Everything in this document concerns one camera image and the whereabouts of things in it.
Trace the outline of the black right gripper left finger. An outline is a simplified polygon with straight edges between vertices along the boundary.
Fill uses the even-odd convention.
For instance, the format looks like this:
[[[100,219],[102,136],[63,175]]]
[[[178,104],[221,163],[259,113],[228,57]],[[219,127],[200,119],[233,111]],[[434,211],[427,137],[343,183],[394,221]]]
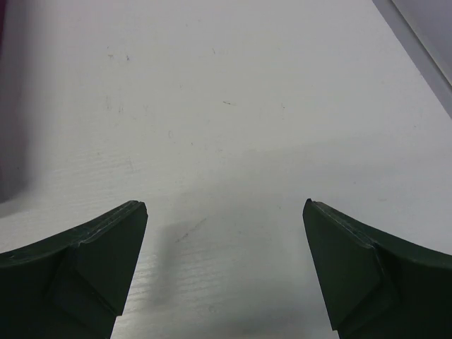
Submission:
[[[148,214],[128,201],[1,254],[2,338],[110,338],[124,311]]]

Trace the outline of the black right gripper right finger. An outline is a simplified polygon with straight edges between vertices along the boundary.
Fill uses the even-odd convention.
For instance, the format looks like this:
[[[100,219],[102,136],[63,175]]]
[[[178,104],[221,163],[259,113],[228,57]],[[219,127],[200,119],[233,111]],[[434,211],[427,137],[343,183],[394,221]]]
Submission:
[[[307,200],[304,228],[340,338],[450,338],[451,256]]]

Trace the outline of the purple cloth wrap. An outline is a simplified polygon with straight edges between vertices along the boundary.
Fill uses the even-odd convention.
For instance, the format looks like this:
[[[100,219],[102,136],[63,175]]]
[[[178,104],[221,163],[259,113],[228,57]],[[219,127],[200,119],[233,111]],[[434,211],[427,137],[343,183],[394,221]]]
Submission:
[[[21,118],[15,98],[20,80],[20,39],[8,33],[8,1],[1,2],[1,203],[15,198],[22,188]]]

